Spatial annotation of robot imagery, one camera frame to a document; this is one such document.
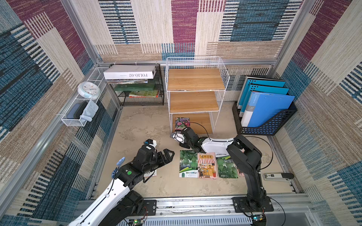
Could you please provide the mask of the purple flower seed packet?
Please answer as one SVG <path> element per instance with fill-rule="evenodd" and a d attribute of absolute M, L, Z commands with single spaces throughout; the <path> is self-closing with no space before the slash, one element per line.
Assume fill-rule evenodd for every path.
<path fill-rule="evenodd" d="M 178 117 L 175 119 L 175 131 L 182 131 L 183 129 L 190 126 L 190 119 L 189 118 L 182 118 Z"/>

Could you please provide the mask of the green seed bag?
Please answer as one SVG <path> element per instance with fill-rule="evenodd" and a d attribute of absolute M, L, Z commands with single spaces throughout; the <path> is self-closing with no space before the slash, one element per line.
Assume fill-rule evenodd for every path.
<path fill-rule="evenodd" d="M 230 156 L 220 156 L 216 158 L 218 166 L 218 176 L 222 179 L 237 179 L 238 169 Z"/>
<path fill-rule="evenodd" d="M 193 150 L 180 151 L 179 177 L 198 178 L 198 154 Z"/>

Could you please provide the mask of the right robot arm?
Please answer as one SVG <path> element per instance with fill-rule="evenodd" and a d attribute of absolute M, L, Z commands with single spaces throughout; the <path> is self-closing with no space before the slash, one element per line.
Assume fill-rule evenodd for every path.
<path fill-rule="evenodd" d="M 247 195 L 232 198 L 237 213 L 256 213 L 274 211 L 270 197 L 262 184 L 260 174 L 262 153 L 246 137 L 237 135 L 229 139 L 211 139 L 199 137 L 192 128 L 173 132 L 170 137 L 179 142 L 181 147 L 197 153 L 217 153 L 231 157 L 237 169 L 245 177 Z"/>

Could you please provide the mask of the orange flower seed packet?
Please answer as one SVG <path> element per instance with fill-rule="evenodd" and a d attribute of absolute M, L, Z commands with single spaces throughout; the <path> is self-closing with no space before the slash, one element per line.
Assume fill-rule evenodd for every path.
<path fill-rule="evenodd" d="M 144 177 L 145 178 L 148 178 L 148 177 L 155 177 L 156 175 L 157 175 L 157 173 L 156 173 L 157 171 L 156 170 L 154 170 L 154 171 L 151 171 L 151 172 L 148 172 L 148 173 L 145 173 L 144 174 Z"/>

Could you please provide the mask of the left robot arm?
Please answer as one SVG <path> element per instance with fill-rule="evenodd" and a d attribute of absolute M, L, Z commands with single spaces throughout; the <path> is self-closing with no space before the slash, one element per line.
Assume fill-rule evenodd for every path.
<path fill-rule="evenodd" d="M 125 218 L 147 213 L 144 198 L 133 188 L 147 182 L 144 175 L 154 172 L 173 161 L 175 152 L 156 150 L 156 141 L 147 140 L 134 159 L 121 166 L 117 164 L 115 174 L 104 192 L 70 226 L 116 226 Z"/>

